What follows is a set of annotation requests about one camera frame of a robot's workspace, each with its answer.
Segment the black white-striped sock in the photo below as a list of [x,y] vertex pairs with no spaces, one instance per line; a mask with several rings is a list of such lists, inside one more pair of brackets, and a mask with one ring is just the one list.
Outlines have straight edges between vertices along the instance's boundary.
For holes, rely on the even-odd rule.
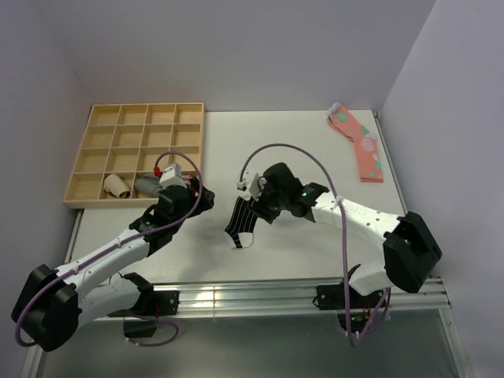
[[247,201],[238,197],[231,219],[224,229],[224,234],[232,249],[244,249],[253,245],[257,220],[258,217],[249,209]]

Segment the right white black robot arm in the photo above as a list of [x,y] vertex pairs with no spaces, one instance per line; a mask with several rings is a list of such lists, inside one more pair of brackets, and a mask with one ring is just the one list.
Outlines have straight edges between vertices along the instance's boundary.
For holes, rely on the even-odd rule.
[[283,162],[263,174],[244,172],[238,183],[249,209],[272,223],[283,211],[317,224],[334,226],[372,244],[376,256],[349,272],[341,287],[345,304],[356,307],[388,287],[417,293],[442,257],[424,219],[417,213],[383,213],[334,195],[318,183],[304,185]]

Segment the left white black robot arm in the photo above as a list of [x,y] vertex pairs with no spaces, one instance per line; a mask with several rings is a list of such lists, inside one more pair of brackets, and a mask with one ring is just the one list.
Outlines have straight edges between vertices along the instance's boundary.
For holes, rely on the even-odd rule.
[[53,351],[85,324],[114,313],[154,321],[160,299],[137,273],[106,280],[148,258],[172,241],[183,222],[214,206],[215,194],[193,177],[170,185],[122,233],[85,257],[55,269],[40,265],[29,274],[11,314],[22,347]]

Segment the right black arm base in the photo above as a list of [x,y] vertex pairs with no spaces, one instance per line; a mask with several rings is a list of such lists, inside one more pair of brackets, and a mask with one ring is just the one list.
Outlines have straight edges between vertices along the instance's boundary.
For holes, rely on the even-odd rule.
[[[379,304],[380,308],[384,308],[388,302],[388,295],[385,290],[374,291],[372,294],[362,296],[353,288],[349,288],[350,311],[352,313],[371,311]],[[316,286],[316,295],[312,300],[312,304],[322,311],[328,310],[345,310],[345,293],[342,283],[338,284],[323,284]]]

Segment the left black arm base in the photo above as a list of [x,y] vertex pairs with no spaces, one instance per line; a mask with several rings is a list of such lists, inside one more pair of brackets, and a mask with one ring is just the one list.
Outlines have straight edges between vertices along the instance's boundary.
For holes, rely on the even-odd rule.
[[160,319],[177,314],[180,292],[177,290],[151,291],[141,294],[131,309],[112,312],[109,317],[132,317],[124,321],[123,333],[129,339],[149,339],[161,328]]

